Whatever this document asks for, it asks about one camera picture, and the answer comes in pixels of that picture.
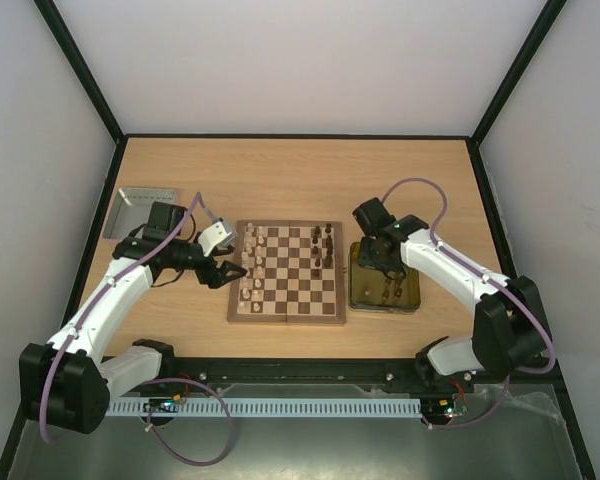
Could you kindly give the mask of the silver metal tin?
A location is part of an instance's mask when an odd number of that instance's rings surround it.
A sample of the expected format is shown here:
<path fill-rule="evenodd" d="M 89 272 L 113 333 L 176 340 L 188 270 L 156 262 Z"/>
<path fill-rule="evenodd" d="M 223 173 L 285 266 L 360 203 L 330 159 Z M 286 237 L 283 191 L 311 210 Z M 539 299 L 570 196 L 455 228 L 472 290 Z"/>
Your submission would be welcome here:
<path fill-rule="evenodd" d="M 151 206 L 155 201 L 174 203 L 176 191 L 154 187 L 119 188 L 104 223 L 102 237 L 109 240 L 120 240 L 127 234 L 144 224 L 149 217 Z"/>

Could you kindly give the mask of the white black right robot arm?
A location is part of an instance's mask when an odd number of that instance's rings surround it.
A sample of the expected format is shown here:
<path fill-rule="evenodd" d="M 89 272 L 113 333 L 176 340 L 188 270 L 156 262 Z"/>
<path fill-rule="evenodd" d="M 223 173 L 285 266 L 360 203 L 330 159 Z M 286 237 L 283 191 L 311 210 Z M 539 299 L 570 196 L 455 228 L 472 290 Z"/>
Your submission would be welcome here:
<path fill-rule="evenodd" d="M 545 374 L 556 364 L 536 284 L 509 278 L 468 258 L 414 215 L 401 219 L 372 198 L 353 217 L 363 232 L 358 263 L 384 274 L 415 269 L 442 286 L 473 315 L 473 332 L 444 337 L 415 357 L 416 379 L 435 392 L 456 373 L 485 371 L 502 379 L 514 371 Z"/>

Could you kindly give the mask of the wooden chess board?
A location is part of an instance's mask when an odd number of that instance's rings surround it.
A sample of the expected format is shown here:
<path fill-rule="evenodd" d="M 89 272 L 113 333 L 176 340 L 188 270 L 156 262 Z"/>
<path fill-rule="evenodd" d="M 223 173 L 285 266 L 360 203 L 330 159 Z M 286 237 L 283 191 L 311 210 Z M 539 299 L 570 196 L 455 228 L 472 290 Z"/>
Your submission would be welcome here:
<path fill-rule="evenodd" d="M 341 223 L 241 220 L 237 232 L 235 262 L 247 275 L 230 284 L 229 323 L 346 322 Z"/>

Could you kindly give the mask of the gold green metal tin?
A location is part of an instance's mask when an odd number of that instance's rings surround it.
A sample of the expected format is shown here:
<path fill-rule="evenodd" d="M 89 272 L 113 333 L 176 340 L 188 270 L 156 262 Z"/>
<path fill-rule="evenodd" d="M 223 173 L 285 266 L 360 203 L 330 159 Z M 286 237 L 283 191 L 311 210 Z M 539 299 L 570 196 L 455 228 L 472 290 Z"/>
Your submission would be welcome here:
<path fill-rule="evenodd" d="M 411 314 L 421 305 L 419 272 L 407 267 L 403 273 L 389 273 L 358 264 L 361 243 L 354 242 L 349 250 L 349 307 L 384 313 Z"/>

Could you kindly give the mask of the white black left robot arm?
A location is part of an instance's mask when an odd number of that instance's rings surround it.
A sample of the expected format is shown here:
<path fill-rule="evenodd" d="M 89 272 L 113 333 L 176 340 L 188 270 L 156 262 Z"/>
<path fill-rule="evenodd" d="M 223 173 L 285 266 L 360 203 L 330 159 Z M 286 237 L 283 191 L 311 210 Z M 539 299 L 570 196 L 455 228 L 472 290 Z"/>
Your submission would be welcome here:
<path fill-rule="evenodd" d="M 211 215 L 209 227 L 182 238 L 192 214 L 191 208 L 154 202 L 148 219 L 115 246 L 104 277 L 74 316 L 46 343 L 31 343 L 20 354 L 21 407 L 38 422 L 44 441 L 55 442 L 53 427 L 93 432 L 112 401 L 168 367 L 173 349 L 160 342 L 142 341 L 103 358 L 131 308 L 163 271 L 192 271 L 211 289 L 245 276 L 243 267 L 217 260 L 233 252 L 235 228 Z"/>

